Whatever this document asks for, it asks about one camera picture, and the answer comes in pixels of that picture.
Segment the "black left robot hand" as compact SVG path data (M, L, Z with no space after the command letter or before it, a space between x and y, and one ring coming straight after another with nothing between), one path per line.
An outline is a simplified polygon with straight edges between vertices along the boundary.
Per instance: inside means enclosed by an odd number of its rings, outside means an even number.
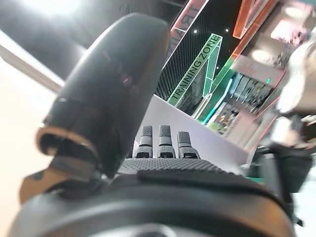
M158 85L170 31L144 14L84 54L38 128L49 166L24 178L11 237L293 237L284 204L204 160L127 155Z

